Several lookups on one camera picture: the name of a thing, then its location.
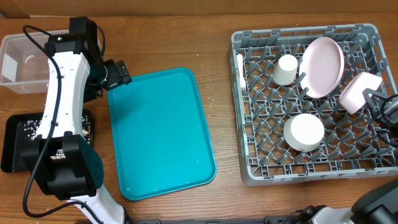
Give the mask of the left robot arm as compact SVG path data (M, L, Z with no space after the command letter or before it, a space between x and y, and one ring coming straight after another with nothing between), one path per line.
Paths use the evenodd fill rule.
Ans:
M95 30L50 35L39 49L49 58L49 88L35 137L21 148L30 170L22 199L24 213L41 218L74 205L92 223L130 223L126 209L104 186L102 160L84 139L81 122L85 102L131 82L124 63L103 60ZM31 212L28 198L33 183L64 203L43 213Z

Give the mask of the white bowl with rice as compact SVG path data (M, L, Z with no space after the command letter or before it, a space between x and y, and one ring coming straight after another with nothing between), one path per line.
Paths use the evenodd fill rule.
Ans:
M300 152L315 150L325 134L324 125L315 115L302 113L289 118L283 135L287 144Z

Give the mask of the white paper cup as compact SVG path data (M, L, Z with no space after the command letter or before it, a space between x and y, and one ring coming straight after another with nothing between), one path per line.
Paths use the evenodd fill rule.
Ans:
M281 56L274 69L273 81L278 85L289 85L295 80L298 61L290 54Z

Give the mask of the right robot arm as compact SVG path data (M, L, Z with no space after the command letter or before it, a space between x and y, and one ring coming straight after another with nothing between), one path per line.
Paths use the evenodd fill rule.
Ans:
M372 120L380 125L377 137L397 149L397 95L388 96L369 88L363 91ZM397 180L388 182L358 199L351 208L308 206L291 213L284 223L397 224Z

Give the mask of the pink bowl with nuts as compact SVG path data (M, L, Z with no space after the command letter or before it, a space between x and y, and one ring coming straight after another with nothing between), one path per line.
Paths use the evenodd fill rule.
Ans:
M355 76L341 92L339 102L349 113L354 114L366 103L363 91L367 88L377 90L382 78L368 72L361 72Z

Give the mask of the pile of rice and nuts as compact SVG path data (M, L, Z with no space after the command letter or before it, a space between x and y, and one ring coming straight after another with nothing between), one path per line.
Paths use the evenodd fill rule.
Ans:
M82 133L85 141L90 145L93 146L93 128L94 128L94 118L89 114L84 114L81 117L82 122ZM36 131L41 123L41 120L28 120L23 121L23 133L27 135L29 140L34 140L36 136ZM58 149L54 154L50 156L51 159L65 159L66 156L62 149Z

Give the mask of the white plastic fork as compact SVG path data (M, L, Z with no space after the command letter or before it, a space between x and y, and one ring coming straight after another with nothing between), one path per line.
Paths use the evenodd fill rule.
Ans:
M244 78L244 68L245 68L244 58L241 54L237 54L236 58L238 63L238 75L239 75L239 84L241 87L241 91L247 91L247 83Z

